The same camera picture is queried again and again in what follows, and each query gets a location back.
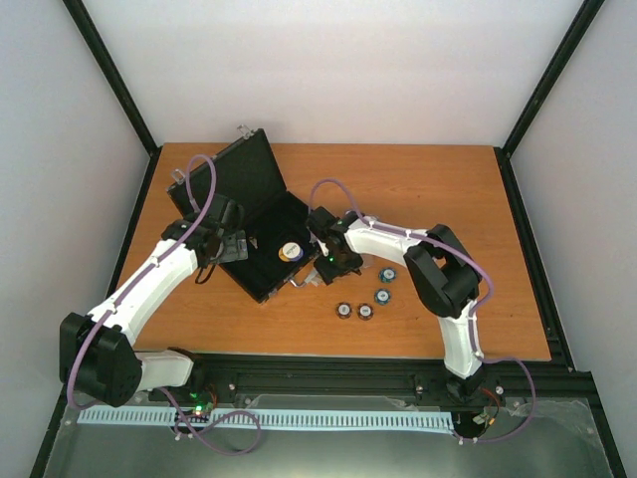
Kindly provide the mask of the blue poker chip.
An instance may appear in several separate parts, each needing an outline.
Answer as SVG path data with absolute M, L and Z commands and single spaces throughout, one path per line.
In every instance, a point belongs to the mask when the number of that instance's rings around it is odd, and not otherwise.
M 391 293 L 389 290 L 381 288 L 374 293 L 374 302 L 378 305 L 385 306 L 391 301 Z
M 392 267 L 385 267 L 379 271 L 379 280 L 384 284 L 392 283 L 396 278 L 397 272 Z

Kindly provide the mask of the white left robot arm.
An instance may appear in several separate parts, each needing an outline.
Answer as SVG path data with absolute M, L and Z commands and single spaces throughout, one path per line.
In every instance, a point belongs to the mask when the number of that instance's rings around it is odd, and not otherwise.
M 194 354 L 141 353 L 133 346 L 179 284 L 190 276 L 203 283 L 217 265 L 247 259 L 244 216 L 236 201 L 215 195 L 200 212 L 168 225 L 149 257 L 101 304 L 63 319 L 59 370 L 70 406 L 76 405 L 77 392 L 113 407 L 160 387 L 172 387 L 189 401 L 205 393 L 207 376 Z

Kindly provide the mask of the clear acrylic disc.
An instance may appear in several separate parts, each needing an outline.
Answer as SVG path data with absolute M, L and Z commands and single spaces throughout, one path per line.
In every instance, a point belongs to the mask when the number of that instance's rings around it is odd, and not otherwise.
M 369 254 L 361 254 L 360 255 L 362 263 L 360 266 L 360 271 L 369 269 L 374 266 L 374 256 Z

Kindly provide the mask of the black poker set case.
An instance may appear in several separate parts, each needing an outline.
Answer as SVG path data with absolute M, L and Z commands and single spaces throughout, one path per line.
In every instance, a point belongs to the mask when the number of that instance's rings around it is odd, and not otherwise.
M 244 208 L 243 230 L 248 259 L 227 263 L 223 270 L 256 302 L 276 294 L 317 252 L 306 227 L 309 207 L 284 181 L 265 131 L 261 128 L 237 139 L 213 158 L 215 194 L 235 200 Z M 250 242 L 258 240 L 258 249 Z M 279 258 L 284 245 L 292 249 L 292 262 Z

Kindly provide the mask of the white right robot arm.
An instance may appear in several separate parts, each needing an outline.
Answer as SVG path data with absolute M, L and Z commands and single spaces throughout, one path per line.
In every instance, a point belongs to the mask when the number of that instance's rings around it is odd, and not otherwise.
M 442 224 L 409 231 L 354 211 L 339 218 L 323 207 L 309 213 L 307 227 L 320 247 L 314 267 L 327 285 L 358 274 L 365 255 L 406 268 L 420 302 L 438 319 L 447 391 L 467 402 L 484 379 L 476 326 L 482 277 L 453 231 Z

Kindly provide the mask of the blue small blind button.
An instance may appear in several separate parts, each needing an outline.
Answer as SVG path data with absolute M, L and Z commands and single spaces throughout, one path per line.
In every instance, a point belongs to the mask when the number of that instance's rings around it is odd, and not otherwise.
M 279 249 L 279 258 L 287 263 L 292 262 L 292 249 L 288 246 L 288 244 L 284 244 L 280 249 Z

